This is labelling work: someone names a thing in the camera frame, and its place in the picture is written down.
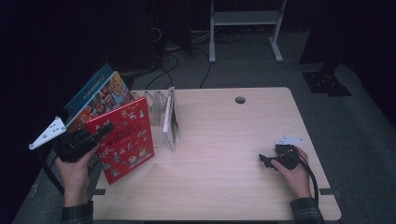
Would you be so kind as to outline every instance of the small hole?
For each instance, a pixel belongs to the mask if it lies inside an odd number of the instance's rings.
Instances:
[[[242,104],[244,104],[247,100],[245,99],[245,97],[237,96],[237,97],[235,98],[235,101],[236,101],[237,104],[242,105]]]

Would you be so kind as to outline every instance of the dark background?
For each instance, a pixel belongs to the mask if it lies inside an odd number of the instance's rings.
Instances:
[[[11,222],[40,170],[28,145],[104,63],[142,73],[159,65],[150,27],[189,50],[190,29],[208,29],[206,1],[2,1],[0,219]],[[276,7],[217,0],[220,10]],[[282,30],[311,29],[301,63],[343,63],[396,126],[395,6],[390,1],[289,0]],[[50,150],[50,144],[42,147]]]

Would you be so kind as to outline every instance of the red book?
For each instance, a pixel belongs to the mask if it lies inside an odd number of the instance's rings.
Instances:
[[[99,141],[98,155],[108,183],[113,184],[154,157],[147,99],[141,97],[86,125],[90,133],[96,133],[108,122],[114,129]]]

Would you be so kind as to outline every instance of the hand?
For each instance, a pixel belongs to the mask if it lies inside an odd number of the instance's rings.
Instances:
[[[87,189],[90,185],[88,177],[88,167],[91,164],[92,156],[99,148],[99,145],[81,157],[77,162],[63,162],[56,158],[56,166],[61,173],[64,182],[64,207],[71,207],[88,202]]]
[[[308,162],[308,155],[300,149],[295,147],[299,154]],[[271,160],[274,167],[283,175],[286,180],[286,184],[293,193],[296,199],[299,198],[310,198],[311,190],[309,188],[309,175],[305,168],[299,163],[296,168],[289,170],[285,168],[276,160]]]

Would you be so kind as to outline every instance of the black device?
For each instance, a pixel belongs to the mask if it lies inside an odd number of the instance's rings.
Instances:
[[[298,165],[298,151],[293,145],[276,145],[275,152],[277,157],[265,157],[259,154],[260,161],[264,162],[265,167],[274,168],[271,160],[279,161],[284,167],[292,170]]]
[[[282,164],[289,170],[293,170],[300,163],[311,176],[312,183],[314,185],[315,203],[318,205],[317,179],[315,178],[315,175],[312,172],[311,168],[309,168],[308,162],[298,153],[297,148],[295,148],[294,145],[276,145],[275,152],[277,154],[277,157],[268,158],[263,156],[262,154],[259,154],[260,161],[264,162],[265,167],[276,169],[274,165],[271,164],[271,160],[277,160],[280,164]]]
[[[56,141],[53,150],[62,161],[75,162],[89,152],[98,140],[107,133],[113,131],[111,122],[99,128],[96,133],[90,134],[88,130],[65,132]]]

